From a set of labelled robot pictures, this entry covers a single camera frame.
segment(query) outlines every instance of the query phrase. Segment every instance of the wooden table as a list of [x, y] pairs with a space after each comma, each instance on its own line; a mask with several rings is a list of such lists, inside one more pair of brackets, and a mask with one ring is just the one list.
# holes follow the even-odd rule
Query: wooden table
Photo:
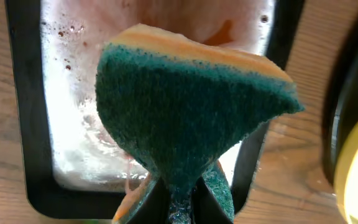
[[[306, 111], [272, 122], [248, 203], [236, 223], [344, 223], [321, 168], [323, 99], [358, 0], [308, 0], [287, 72]], [[78, 223], [38, 214], [25, 197], [4, 1], [0, 0], [0, 223]]]

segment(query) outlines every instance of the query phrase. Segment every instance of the green scouring pad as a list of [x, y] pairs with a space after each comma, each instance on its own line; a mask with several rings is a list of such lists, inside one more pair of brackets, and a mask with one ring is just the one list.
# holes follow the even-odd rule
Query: green scouring pad
[[303, 109], [267, 58], [145, 25], [104, 48], [96, 102], [117, 144], [179, 195], [261, 123]]

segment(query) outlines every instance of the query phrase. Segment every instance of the black tray border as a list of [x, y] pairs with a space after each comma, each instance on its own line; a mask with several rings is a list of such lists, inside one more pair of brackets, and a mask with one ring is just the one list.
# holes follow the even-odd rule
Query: black tray border
[[[290, 54], [303, 3], [304, 0], [277, 1], [267, 57], [282, 69]], [[36, 211], [52, 218], [111, 219], [124, 194], [68, 190], [53, 177], [42, 77], [40, 1], [6, 0], [5, 4], [27, 199]], [[237, 159], [241, 162], [236, 164], [238, 174], [234, 175], [232, 188], [236, 213], [246, 202], [267, 129], [268, 125], [263, 125], [259, 134], [244, 141], [241, 147], [241, 153], [246, 156]]]

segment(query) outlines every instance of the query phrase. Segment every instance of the wooden surface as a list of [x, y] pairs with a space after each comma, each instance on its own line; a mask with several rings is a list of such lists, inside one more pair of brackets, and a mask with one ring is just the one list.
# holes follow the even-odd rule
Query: wooden surface
[[[343, 223], [321, 169], [321, 115], [331, 69], [358, 0], [309, 0], [287, 71], [306, 111], [270, 126], [260, 169], [236, 223]], [[25, 197], [4, 1], [0, 0], [0, 223], [77, 223], [39, 215]]]

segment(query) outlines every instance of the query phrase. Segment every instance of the wood grain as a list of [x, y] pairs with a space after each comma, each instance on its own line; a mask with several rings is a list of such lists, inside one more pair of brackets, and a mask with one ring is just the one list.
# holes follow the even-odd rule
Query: wood grain
[[[321, 168], [321, 118], [358, 0], [306, 2], [287, 72], [306, 111], [272, 122], [247, 206], [235, 223], [343, 223]], [[4, 1], [0, 0], [0, 223], [78, 223], [39, 215], [25, 197]]]

